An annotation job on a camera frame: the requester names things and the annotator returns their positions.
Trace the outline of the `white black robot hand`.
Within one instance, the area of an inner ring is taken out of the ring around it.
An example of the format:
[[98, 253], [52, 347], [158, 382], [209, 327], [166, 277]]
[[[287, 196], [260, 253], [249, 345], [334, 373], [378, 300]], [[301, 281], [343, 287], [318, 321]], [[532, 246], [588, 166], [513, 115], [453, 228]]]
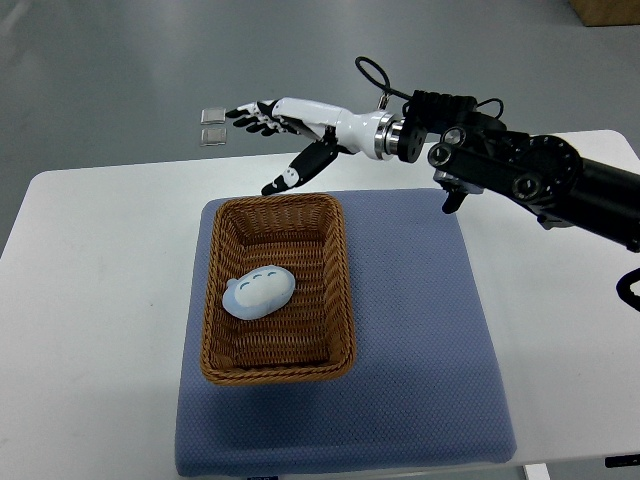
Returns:
[[[351, 111], [316, 101], [285, 97], [280, 100], [258, 100], [235, 107], [226, 112], [227, 117], [238, 117], [234, 126], [246, 126], [249, 133], [264, 137], [276, 134], [294, 134], [274, 120], [273, 116], [304, 134], [320, 139], [331, 128], [337, 144], [347, 152], [364, 153], [375, 160], [390, 160], [394, 155], [388, 142], [395, 115], [385, 110], [354, 114]], [[300, 187], [329, 166], [339, 154], [335, 142], [316, 141], [302, 150], [289, 166], [261, 194], [270, 196]]]

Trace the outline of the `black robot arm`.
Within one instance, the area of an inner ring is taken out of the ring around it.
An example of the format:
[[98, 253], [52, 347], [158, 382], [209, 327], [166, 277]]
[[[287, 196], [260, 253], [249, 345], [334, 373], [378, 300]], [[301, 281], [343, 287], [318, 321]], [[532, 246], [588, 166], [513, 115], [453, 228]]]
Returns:
[[292, 133], [312, 141], [262, 188], [265, 196], [306, 184], [341, 153], [414, 163], [427, 136], [436, 134], [427, 159], [447, 193], [444, 213], [456, 212], [468, 195], [490, 190], [531, 212], [546, 230], [576, 226], [638, 251], [638, 175], [584, 158], [557, 136], [510, 131], [479, 106], [469, 96], [417, 91], [400, 115], [382, 108], [354, 114], [284, 97], [245, 104], [226, 116], [251, 133]]

